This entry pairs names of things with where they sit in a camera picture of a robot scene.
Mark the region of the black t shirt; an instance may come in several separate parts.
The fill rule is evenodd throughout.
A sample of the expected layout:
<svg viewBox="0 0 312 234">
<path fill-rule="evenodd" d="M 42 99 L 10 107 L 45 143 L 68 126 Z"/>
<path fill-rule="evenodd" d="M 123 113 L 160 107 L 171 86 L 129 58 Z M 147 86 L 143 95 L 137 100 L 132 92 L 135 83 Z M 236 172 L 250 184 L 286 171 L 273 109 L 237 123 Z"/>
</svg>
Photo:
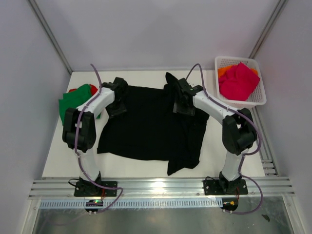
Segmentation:
<svg viewBox="0 0 312 234">
<path fill-rule="evenodd" d="M 124 100 L 127 111 L 105 124 L 98 154 L 166 161 L 169 176 L 199 164 L 209 115 L 199 109 L 194 116 L 174 113 L 177 78 L 170 73 L 165 78 L 163 89 L 128 87 Z"/>
</svg>

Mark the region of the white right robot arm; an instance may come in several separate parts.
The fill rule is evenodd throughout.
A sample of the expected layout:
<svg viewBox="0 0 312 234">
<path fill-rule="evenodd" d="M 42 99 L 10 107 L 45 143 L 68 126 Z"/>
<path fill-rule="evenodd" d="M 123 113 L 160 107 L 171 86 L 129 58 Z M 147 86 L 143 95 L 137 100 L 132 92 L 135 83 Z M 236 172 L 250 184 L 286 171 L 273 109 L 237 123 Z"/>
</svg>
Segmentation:
<svg viewBox="0 0 312 234">
<path fill-rule="evenodd" d="M 174 89 L 175 113 L 193 116 L 196 110 L 202 110 L 222 125 L 222 143 L 227 152 L 218 187 L 224 194 L 234 194 L 242 180 L 244 157 L 258 139 L 251 112 L 229 107 L 202 86 L 192 87 L 185 78 L 175 81 Z"/>
</svg>

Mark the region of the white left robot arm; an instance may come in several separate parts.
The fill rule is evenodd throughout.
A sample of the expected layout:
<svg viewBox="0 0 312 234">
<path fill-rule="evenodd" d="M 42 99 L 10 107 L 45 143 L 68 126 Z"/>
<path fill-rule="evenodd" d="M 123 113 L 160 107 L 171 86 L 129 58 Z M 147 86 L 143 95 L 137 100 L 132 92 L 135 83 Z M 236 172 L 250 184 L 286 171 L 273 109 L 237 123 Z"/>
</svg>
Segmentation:
<svg viewBox="0 0 312 234">
<path fill-rule="evenodd" d="M 113 82 L 104 82 L 86 102 L 65 112 L 62 140 L 76 154 L 80 167 L 80 179 L 85 190 L 92 196 L 101 193 L 100 170 L 96 166 L 93 146 L 96 142 L 96 117 L 106 110 L 109 118 L 127 112 L 124 96 L 128 83 L 116 77 Z"/>
</svg>

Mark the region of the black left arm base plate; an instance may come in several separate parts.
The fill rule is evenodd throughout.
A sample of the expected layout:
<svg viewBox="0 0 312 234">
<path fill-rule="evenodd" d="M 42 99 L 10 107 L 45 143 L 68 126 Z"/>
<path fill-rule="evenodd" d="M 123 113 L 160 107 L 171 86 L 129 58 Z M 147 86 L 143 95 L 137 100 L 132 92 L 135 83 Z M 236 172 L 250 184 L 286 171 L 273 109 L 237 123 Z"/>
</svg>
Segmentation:
<svg viewBox="0 0 312 234">
<path fill-rule="evenodd" d="M 116 197 L 117 182 L 116 181 L 100 181 L 99 184 L 104 188 L 100 188 L 90 181 L 79 180 L 75 184 L 74 197 Z"/>
</svg>

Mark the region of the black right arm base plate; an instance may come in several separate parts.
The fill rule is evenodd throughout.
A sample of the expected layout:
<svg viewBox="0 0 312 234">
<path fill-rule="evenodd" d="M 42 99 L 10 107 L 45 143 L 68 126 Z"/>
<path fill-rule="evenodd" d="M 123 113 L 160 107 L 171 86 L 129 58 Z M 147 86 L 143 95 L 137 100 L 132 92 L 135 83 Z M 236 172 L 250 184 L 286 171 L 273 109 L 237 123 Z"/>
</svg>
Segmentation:
<svg viewBox="0 0 312 234">
<path fill-rule="evenodd" d="M 212 178 L 207 176 L 203 180 L 203 189 L 205 195 L 247 195 L 249 193 L 246 181 L 241 177 L 227 181 L 223 177 Z"/>
</svg>

